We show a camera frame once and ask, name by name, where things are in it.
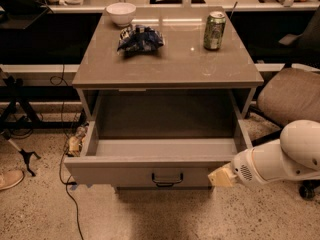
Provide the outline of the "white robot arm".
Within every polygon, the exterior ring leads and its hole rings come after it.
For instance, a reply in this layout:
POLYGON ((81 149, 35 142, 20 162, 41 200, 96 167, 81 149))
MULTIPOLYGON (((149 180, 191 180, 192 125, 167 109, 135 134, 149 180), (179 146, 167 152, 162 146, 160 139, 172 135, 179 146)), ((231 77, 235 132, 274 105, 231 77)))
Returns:
POLYGON ((320 124, 297 120, 277 140, 238 153, 230 163, 208 174, 215 187, 263 185, 279 180, 320 179, 320 124))

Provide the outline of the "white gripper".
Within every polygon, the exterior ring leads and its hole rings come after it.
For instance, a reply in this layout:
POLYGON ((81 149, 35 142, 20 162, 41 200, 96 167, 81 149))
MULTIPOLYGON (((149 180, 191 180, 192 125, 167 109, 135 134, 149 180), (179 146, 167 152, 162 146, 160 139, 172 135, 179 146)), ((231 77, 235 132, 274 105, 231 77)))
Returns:
POLYGON ((320 146, 307 141, 275 140, 240 152, 231 161, 208 174, 215 187, 233 187, 237 179, 256 186, 279 180, 318 179, 320 146))

